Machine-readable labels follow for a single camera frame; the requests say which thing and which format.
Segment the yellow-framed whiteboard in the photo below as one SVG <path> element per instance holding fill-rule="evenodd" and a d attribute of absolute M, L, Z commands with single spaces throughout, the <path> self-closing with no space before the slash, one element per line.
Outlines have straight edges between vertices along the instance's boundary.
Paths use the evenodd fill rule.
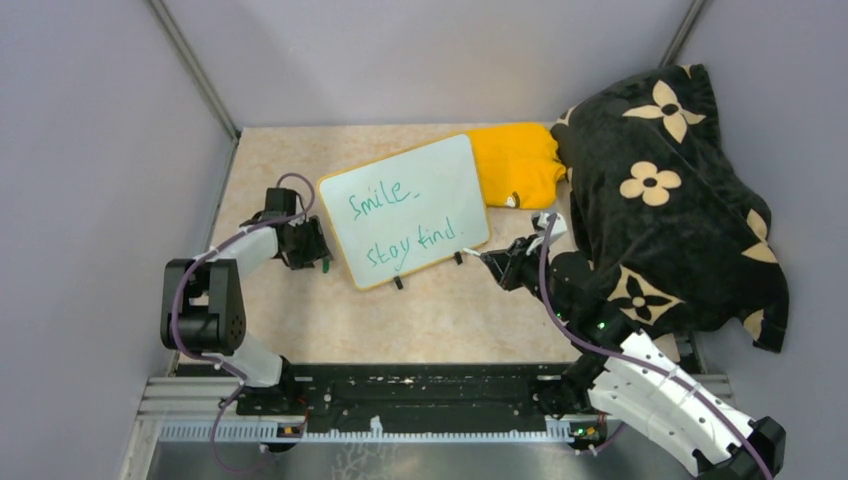
<path fill-rule="evenodd" d="M 318 194 L 359 290 L 452 259 L 491 237 L 466 134 L 326 176 Z"/>

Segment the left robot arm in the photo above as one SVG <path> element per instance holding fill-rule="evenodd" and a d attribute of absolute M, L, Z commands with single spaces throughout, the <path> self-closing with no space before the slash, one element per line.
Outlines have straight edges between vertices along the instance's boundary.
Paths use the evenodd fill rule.
<path fill-rule="evenodd" d="M 271 187 L 263 209 L 233 237 L 164 268 L 163 346 L 235 376 L 238 406 L 250 414 L 285 414 L 305 402 L 290 362 L 249 334 L 242 282 L 272 260 L 293 271 L 329 269 L 332 256 L 320 220 L 308 207 L 295 190 Z"/>

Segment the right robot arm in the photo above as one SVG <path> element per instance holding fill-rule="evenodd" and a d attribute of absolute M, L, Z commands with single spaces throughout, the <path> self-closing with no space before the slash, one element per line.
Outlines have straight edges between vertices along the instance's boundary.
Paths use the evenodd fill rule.
<path fill-rule="evenodd" d="M 569 408 L 618 418 L 697 479 L 773 479 L 782 470 L 783 426 L 720 399 L 648 334 L 679 299 L 626 265 L 592 270 L 576 252 L 548 259 L 539 235 L 479 258 L 502 289 L 537 298 L 580 351 L 561 382 Z"/>

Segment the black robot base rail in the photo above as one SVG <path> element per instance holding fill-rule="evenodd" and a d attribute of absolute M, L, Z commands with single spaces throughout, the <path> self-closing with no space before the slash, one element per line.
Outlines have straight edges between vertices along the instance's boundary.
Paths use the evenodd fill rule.
<path fill-rule="evenodd" d="M 240 388 L 207 435 L 298 443 L 563 442 L 600 449 L 606 414 L 590 406 L 569 364 L 286 364 L 270 387 Z"/>

